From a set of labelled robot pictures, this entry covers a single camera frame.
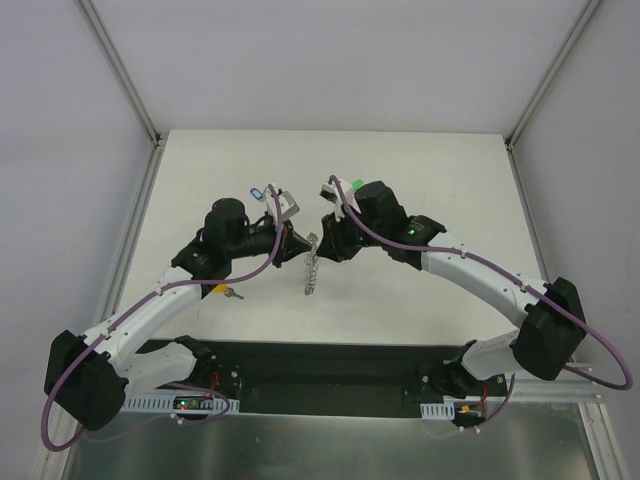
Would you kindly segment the metal disc keyring holder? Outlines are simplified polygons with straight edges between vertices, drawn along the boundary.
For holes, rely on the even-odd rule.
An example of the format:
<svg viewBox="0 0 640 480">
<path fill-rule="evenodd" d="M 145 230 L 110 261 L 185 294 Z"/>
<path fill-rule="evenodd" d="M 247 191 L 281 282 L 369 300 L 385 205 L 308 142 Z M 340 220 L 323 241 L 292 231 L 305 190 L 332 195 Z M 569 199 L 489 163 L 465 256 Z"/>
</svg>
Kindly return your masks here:
<svg viewBox="0 0 640 480">
<path fill-rule="evenodd" d="M 314 293 L 317 275 L 319 269 L 319 257 L 317 256 L 317 247 L 319 244 L 319 237 L 311 232 L 307 235 L 306 240 L 311 245 L 311 250 L 306 253 L 304 266 L 305 266 L 305 280 L 304 280 L 304 295 L 310 296 Z"/>
</svg>

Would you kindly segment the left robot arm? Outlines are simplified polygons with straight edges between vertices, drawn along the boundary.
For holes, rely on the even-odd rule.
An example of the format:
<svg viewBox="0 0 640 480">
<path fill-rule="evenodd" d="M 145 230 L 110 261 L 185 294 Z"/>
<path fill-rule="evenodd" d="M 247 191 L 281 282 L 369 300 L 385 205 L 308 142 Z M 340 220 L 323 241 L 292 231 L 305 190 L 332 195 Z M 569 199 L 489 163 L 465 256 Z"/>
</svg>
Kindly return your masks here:
<svg viewBox="0 0 640 480">
<path fill-rule="evenodd" d="M 45 406 L 60 406 L 88 431 L 107 425 L 125 402 L 172 381 L 199 389 L 210 380 L 212 358 L 189 336 L 142 354 L 140 348 L 184 310 L 220 284 L 234 283 L 232 263 L 266 256 L 275 267 L 307 253 L 310 243 L 291 222 L 299 207 L 287 191 L 268 194 L 266 211 L 250 222 L 244 204 L 216 201 L 195 237 L 171 260 L 150 290 L 123 312 L 80 335 L 59 334 L 51 344 Z"/>
</svg>

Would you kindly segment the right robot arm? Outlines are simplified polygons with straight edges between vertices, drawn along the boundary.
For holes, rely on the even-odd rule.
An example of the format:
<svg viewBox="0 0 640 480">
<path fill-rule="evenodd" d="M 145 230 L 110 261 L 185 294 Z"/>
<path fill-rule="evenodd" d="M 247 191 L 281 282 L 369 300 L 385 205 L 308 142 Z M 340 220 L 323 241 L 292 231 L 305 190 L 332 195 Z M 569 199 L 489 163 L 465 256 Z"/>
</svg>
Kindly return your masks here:
<svg viewBox="0 0 640 480">
<path fill-rule="evenodd" d="M 465 249 L 446 227 L 424 215 L 408 215 L 391 188 L 381 181 L 360 187 L 327 181 L 320 195 L 334 206 L 322 219 L 319 257 L 340 263 L 361 249 L 379 247 L 394 261 L 436 275 L 484 301 L 514 330 L 490 340 L 471 340 L 455 356 L 430 370 L 431 387 L 464 398 L 503 373 L 527 372 L 555 380 L 585 338 L 585 331 L 557 312 L 584 317 L 570 281 L 527 278 L 496 266 Z"/>
</svg>

